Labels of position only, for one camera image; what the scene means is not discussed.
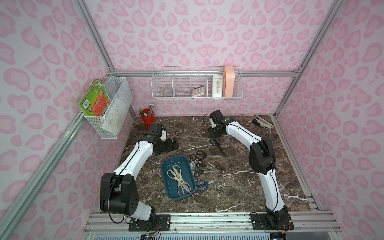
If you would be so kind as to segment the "beige kitchen scissors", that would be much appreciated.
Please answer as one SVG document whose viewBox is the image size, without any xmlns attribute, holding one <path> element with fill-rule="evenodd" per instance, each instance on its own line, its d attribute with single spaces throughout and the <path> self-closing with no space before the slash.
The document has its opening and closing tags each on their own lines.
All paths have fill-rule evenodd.
<svg viewBox="0 0 384 240">
<path fill-rule="evenodd" d="M 173 180 L 176 177 L 183 178 L 181 167 L 173 165 L 171 169 L 167 170 L 167 176 Z"/>
</svg>

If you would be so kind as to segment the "pink handled scissors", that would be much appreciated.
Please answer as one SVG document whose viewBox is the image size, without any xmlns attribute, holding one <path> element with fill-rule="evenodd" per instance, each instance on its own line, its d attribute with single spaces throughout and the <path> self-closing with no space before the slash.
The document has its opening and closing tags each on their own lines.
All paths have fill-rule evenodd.
<svg viewBox="0 0 384 240">
<path fill-rule="evenodd" d="M 191 186 L 183 178 L 176 177 L 174 180 L 178 182 L 177 192 L 180 197 L 191 193 Z"/>
</svg>

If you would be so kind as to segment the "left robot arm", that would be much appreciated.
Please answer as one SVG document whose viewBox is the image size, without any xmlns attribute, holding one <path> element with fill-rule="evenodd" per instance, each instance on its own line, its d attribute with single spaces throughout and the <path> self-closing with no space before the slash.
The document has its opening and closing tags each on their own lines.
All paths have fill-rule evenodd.
<svg viewBox="0 0 384 240">
<path fill-rule="evenodd" d="M 162 124 L 151 124 L 149 131 L 141 136 L 125 161 L 112 173 L 101 178 L 100 209 L 108 214 L 121 214 L 140 221 L 153 221 L 151 206 L 142 203 L 136 178 L 151 155 L 160 155 L 177 150 L 176 138 L 168 138 Z"/>
</svg>

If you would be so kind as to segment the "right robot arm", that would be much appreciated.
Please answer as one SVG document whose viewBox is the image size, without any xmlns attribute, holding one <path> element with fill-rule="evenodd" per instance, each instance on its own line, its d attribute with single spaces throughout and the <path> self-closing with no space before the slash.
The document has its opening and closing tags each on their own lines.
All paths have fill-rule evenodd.
<svg viewBox="0 0 384 240">
<path fill-rule="evenodd" d="M 290 215 L 278 188 L 276 155 L 272 141 L 259 137 L 239 122 L 224 117 L 220 110 L 210 114 L 210 124 L 209 135 L 212 139 L 230 135 L 250 151 L 250 167 L 258 174 L 266 197 L 266 226 L 277 229 L 279 224 L 288 222 Z"/>
</svg>

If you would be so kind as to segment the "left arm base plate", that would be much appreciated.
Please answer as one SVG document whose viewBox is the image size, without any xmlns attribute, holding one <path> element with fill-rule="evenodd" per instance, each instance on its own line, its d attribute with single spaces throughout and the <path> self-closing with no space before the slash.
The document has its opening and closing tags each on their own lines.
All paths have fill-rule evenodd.
<svg viewBox="0 0 384 240">
<path fill-rule="evenodd" d="M 159 227 L 162 232 L 170 230 L 171 215 L 156 214 L 151 215 L 148 221 L 131 219 L 129 222 L 129 232 L 150 232 Z"/>
</svg>

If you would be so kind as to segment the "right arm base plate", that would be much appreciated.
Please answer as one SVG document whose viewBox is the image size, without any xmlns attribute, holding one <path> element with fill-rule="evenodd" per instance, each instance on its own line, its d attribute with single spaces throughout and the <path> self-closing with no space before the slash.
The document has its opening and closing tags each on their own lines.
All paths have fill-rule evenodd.
<svg viewBox="0 0 384 240">
<path fill-rule="evenodd" d="M 252 223 L 253 230 L 278 230 L 287 232 L 295 229 L 293 220 L 289 214 L 274 216 L 273 214 L 258 214 L 252 212 L 249 214 L 249 219 Z"/>
</svg>

